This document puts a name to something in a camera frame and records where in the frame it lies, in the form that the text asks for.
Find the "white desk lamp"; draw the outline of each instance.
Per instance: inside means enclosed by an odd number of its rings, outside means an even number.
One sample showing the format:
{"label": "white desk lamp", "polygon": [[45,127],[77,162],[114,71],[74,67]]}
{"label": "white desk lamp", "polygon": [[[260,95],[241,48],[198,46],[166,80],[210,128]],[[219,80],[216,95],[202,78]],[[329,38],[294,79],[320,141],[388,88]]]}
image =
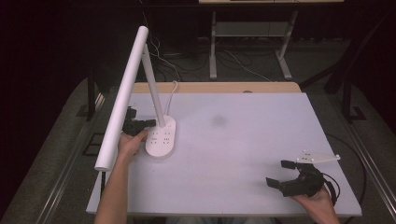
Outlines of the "white desk lamp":
{"label": "white desk lamp", "polygon": [[95,164],[95,169],[97,171],[108,172],[113,168],[120,132],[125,119],[134,81],[136,80],[140,60],[142,60],[143,67],[145,68],[151,98],[157,114],[157,126],[148,129],[146,151],[153,158],[163,158],[168,156],[174,147],[176,122],[171,117],[163,115],[160,97],[157,92],[154,73],[152,71],[151,60],[149,58],[149,49],[146,44],[148,34],[148,28],[144,26],[139,27]]}

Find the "human arm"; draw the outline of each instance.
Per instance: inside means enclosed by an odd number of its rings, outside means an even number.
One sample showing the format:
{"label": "human arm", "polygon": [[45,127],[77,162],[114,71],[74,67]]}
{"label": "human arm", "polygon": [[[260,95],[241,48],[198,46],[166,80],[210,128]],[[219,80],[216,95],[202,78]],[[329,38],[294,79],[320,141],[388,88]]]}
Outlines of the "human arm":
{"label": "human arm", "polygon": [[300,203],[309,216],[318,224],[339,224],[337,215],[332,205],[332,198],[326,188],[322,189],[312,197],[297,195],[291,197]]}
{"label": "human arm", "polygon": [[99,202],[94,224],[126,223],[129,163],[147,135],[147,131],[135,137],[121,133],[119,154]]}

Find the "gray floor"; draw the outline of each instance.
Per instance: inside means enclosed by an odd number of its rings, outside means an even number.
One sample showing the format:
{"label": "gray floor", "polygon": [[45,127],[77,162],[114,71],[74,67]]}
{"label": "gray floor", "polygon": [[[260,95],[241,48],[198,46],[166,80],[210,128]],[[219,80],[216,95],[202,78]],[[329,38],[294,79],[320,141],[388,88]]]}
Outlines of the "gray floor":
{"label": "gray floor", "polygon": [[[177,70],[184,81],[210,81],[207,40],[200,39],[200,42],[202,53],[195,59],[180,59],[174,54],[176,50],[168,50],[165,52],[168,55],[163,55],[170,63],[180,65]],[[348,42],[342,40],[291,42],[285,58],[293,81],[302,82],[332,65],[343,55],[347,45]],[[255,73],[273,81],[284,81],[274,54],[279,46],[279,41],[265,38],[249,42],[220,40],[217,44],[218,81],[264,81],[264,78],[241,69],[241,65],[225,50],[232,52],[240,63]],[[176,76],[173,68],[155,67],[158,81],[172,81]],[[325,81],[326,78],[304,91],[308,93],[324,132],[328,134],[334,153],[342,155],[339,162],[357,198],[361,196],[365,183],[359,160],[350,150],[350,147],[356,148],[350,129],[359,135],[390,188],[396,189],[392,173],[396,169],[396,136],[357,89],[353,90],[352,104],[362,110],[367,120],[354,121],[352,125],[345,123],[339,112],[341,92],[326,94],[322,89]],[[87,104],[86,87],[84,80],[70,95],[1,223],[93,222],[93,215],[87,214],[85,208],[98,174],[93,169],[96,158],[84,156],[82,152],[94,133],[105,131],[117,89],[105,95],[104,102],[98,103],[99,112],[92,121],[86,121],[80,113]],[[100,142],[100,135],[96,137],[95,141]],[[369,177],[366,184],[361,205],[363,216],[355,217],[350,223],[394,223],[375,182]],[[280,220],[282,223],[312,223],[308,217]]]}

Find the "electrical wire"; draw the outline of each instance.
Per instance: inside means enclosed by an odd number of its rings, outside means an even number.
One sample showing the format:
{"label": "electrical wire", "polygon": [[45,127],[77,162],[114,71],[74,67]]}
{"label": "electrical wire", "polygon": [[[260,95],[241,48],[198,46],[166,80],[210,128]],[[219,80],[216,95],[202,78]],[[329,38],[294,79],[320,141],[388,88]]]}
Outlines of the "electrical wire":
{"label": "electrical wire", "polygon": [[205,67],[205,65],[207,64],[207,62],[209,61],[209,56],[205,57],[204,63],[196,68],[185,68],[180,66],[179,64],[173,63],[174,66],[178,67],[179,69],[183,70],[183,71],[199,71],[201,69],[203,69]]}
{"label": "electrical wire", "polygon": [[251,74],[253,74],[253,75],[256,75],[256,76],[259,76],[259,77],[263,77],[264,79],[266,79],[266,80],[268,80],[268,81],[272,81],[272,80],[269,79],[268,77],[262,76],[262,75],[260,75],[260,74],[258,74],[258,73],[255,73],[255,72],[249,70],[248,68],[246,68],[242,63],[240,63],[240,62],[238,61],[238,59],[237,59],[230,51],[228,51],[228,50],[224,50],[224,51],[227,52],[227,53],[229,53],[229,54],[241,65],[241,67],[244,68],[245,70],[247,70],[249,73],[251,73]]}
{"label": "electrical wire", "polygon": [[177,71],[176,67],[175,67],[173,64],[169,63],[168,61],[166,61],[164,58],[162,58],[162,57],[160,56],[160,45],[161,45],[161,42],[160,42],[160,40],[159,40],[157,37],[154,36],[154,38],[158,41],[158,46],[155,45],[155,44],[153,43],[153,41],[152,41],[153,35],[151,34],[151,31],[150,31],[150,29],[149,29],[149,23],[148,23],[148,19],[147,19],[147,17],[146,17],[146,13],[145,13],[144,11],[143,11],[142,13],[143,13],[143,18],[144,18],[145,24],[146,24],[146,26],[148,27],[149,42],[150,42],[150,44],[152,45],[152,47],[155,48],[155,51],[156,51],[155,54],[154,54],[154,53],[151,53],[151,52],[150,52],[149,54],[150,54],[150,55],[153,55],[153,56],[155,56],[155,57],[157,57],[158,59],[160,59],[160,60],[163,61],[164,63],[167,63],[167,64],[171,65],[171,66],[175,69],[175,72],[176,72],[176,74],[177,74],[177,76],[178,76],[178,80],[179,80],[179,81],[183,81],[183,78],[181,77],[180,73]]}
{"label": "electrical wire", "polygon": [[[246,38],[242,38],[239,41],[234,41],[230,44],[224,43],[221,44],[218,49],[232,49],[232,52],[236,52],[236,54],[241,52],[241,47],[243,47],[243,51],[257,51],[259,48],[257,48],[257,45],[255,45],[254,43],[258,44],[259,46],[265,47],[266,42],[268,41],[262,41],[261,38],[254,38],[253,41],[248,38],[247,40],[245,40]],[[257,56],[264,56],[264,55],[275,55],[275,49],[273,46],[269,46],[269,48],[271,48],[270,50],[266,49],[265,53],[260,53],[257,54]]]}
{"label": "electrical wire", "polygon": [[326,176],[329,177],[329,178],[332,180],[332,182],[335,183],[335,185],[337,185],[338,193],[337,193],[337,195],[335,195],[335,198],[338,199],[338,197],[340,197],[340,194],[341,194],[340,185],[339,185],[338,182],[337,182],[334,178],[332,178],[330,175],[326,175]]}
{"label": "electrical wire", "polygon": [[166,79],[165,73],[161,69],[159,69],[157,66],[154,66],[153,69],[155,69],[155,71],[156,71],[154,76],[157,74],[161,74],[161,75],[163,75],[163,82],[166,82],[167,79]]}
{"label": "electrical wire", "polygon": [[246,56],[247,57],[247,59],[248,59],[248,63],[242,63],[241,62],[241,60],[239,59],[239,60],[235,60],[235,53],[231,53],[230,51],[227,51],[227,50],[224,50],[224,52],[227,52],[227,54],[228,55],[231,55],[231,59],[226,59],[226,58],[224,58],[224,57],[222,57],[221,56],[221,54],[219,55],[221,58],[223,58],[225,61],[227,61],[227,62],[229,62],[229,63],[235,63],[235,64],[237,64],[238,66],[240,66],[241,64],[243,65],[243,66],[251,66],[252,64],[253,64],[253,60],[251,60],[251,58],[249,57],[249,56],[247,56],[245,53],[242,53],[244,56]]}
{"label": "electrical wire", "polygon": [[268,51],[265,53],[258,53],[258,54],[251,54],[251,53],[244,53],[248,57],[258,57],[258,56],[272,56],[275,55],[274,51]]}
{"label": "electrical wire", "polygon": [[217,62],[221,63],[224,67],[228,68],[228,69],[232,69],[235,71],[239,71],[239,70],[243,70],[243,68],[239,65],[237,68],[233,68],[229,65],[227,65],[223,60],[225,60],[222,56],[220,56],[220,54],[216,54],[216,60]]}
{"label": "electrical wire", "polygon": [[[343,143],[347,148],[349,148],[354,154],[355,156],[358,158],[358,161],[361,165],[361,169],[363,171],[363,187],[361,190],[361,196],[358,199],[359,204],[361,205],[363,203],[363,199],[364,199],[364,195],[366,194],[366,187],[367,187],[367,172],[366,172],[366,168],[363,164],[363,161],[361,160],[361,157],[359,156],[358,152],[356,152],[356,150],[350,145],[348,144],[346,141],[344,141],[343,139],[336,137],[335,135],[329,134],[329,133],[325,133],[326,135],[330,136],[331,138]],[[347,224],[349,223],[354,217],[350,217],[348,218],[343,224]]]}
{"label": "electrical wire", "polygon": [[198,78],[198,81],[199,81],[199,82],[202,82],[202,79],[201,79],[198,75],[196,75],[196,74],[194,74],[194,73],[192,73],[192,72],[186,72],[185,74],[186,74],[186,75],[192,75],[193,77]]}
{"label": "electrical wire", "polygon": [[174,80],[173,83],[175,83],[176,86],[175,86],[175,88],[172,90],[171,95],[169,96],[168,104],[166,105],[166,108],[165,108],[165,115],[168,115],[168,113],[169,113],[169,106],[170,106],[170,104],[171,104],[173,94],[175,93],[175,91],[176,91],[176,89],[177,89],[177,87],[178,87],[178,82],[177,82],[176,80]]}
{"label": "electrical wire", "polygon": [[[172,67],[170,67],[170,66],[168,66],[168,65],[166,65],[166,64],[158,63],[158,65],[173,70]],[[173,78],[173,80],[179,80],[179,78],[175,77],[171,72],[169,72],[169,71],[164,71],[164,72],[167,73],[167,74],[169,74],[169,75]]]}

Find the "white table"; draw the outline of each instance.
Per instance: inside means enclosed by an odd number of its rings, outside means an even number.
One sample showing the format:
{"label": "white table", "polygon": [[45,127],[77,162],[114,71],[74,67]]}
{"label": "white table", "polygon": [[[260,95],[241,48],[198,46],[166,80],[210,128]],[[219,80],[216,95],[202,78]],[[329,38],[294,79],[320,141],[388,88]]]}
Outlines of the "white table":
{"label": "white table", "polygon": [[[160,94],[163,107],[168,96]],[[130,105],[137,109],[137,119],[155,117],[147,93],[134,93]],[[128,214],[305,216],[299,204],[265,183],[265,177],[295,179],[298,171],[281,168],[280,161],[293,161],[304,149],[332,155],[304,93],[176,93],[169,115],[177,121],[175,149],[169,158],[155,160],[141,147],[130,165]],[[360,216],[361,208],[338,162],[316,167],[341,186],[337,214]],[[96,212],[100,180],[99,175],[88,213]]]}

